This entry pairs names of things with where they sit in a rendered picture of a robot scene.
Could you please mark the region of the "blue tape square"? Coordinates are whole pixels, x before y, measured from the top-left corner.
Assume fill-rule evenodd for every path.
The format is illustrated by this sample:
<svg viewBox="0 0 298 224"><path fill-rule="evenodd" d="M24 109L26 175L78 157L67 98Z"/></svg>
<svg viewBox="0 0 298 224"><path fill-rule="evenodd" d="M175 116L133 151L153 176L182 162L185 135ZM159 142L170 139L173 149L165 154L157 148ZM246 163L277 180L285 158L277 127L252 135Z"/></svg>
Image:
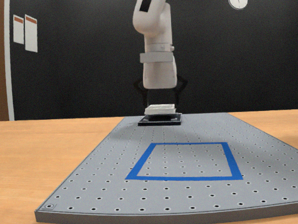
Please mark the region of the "blue tape square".
<svg viewBox="0 0 298 224"><path fill-rule="evenodd" d="M145 164L149 155L153 151L156 145L197 145L197 144L222 144L223 151L225 153L230 171L231 177L143 177L137 176L142 166ZM133 169L127 175L125 179L131 180L172 180L172 181L205 181L205 180L243 180L241 172L237 166L237 163L233 157L233 154L228 146L227 142L196 142L196 143L151 143Z"/></svg>

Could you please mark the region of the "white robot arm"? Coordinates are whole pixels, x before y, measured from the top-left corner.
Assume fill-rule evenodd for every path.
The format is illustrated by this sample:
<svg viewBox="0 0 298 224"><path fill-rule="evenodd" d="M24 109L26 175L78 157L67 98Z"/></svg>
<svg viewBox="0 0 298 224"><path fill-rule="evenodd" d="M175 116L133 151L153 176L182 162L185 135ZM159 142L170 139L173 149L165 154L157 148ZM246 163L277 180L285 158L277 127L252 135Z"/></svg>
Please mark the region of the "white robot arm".
<svg viewBox="0 0 298 224"><path fill-rule="evenodd" d="M141 63L173 62L171 10L165 1L137 0L133 25L145 37L145 53L140 54Z"/></svg>

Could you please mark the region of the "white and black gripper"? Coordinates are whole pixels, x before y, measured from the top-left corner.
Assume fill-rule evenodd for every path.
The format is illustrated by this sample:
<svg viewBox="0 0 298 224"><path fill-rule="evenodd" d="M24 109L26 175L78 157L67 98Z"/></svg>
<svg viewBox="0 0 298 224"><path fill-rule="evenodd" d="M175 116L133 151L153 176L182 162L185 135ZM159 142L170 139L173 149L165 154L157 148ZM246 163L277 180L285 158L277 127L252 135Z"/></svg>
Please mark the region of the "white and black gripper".
<svg viewBox="0 0 298 224"><path fill-rule="evenodd" d="M183 82L179 89L176 89L177 79ZM142 90L139 84L143 81ZM151 62L143 64L143 76L133 83L136 90L143 96L143 106L149 107L147 93L150 89L171 88L174 92L174 108L179 105L179 94L184 90L188 81L177 75L175 59L173 62Z"/></svg>

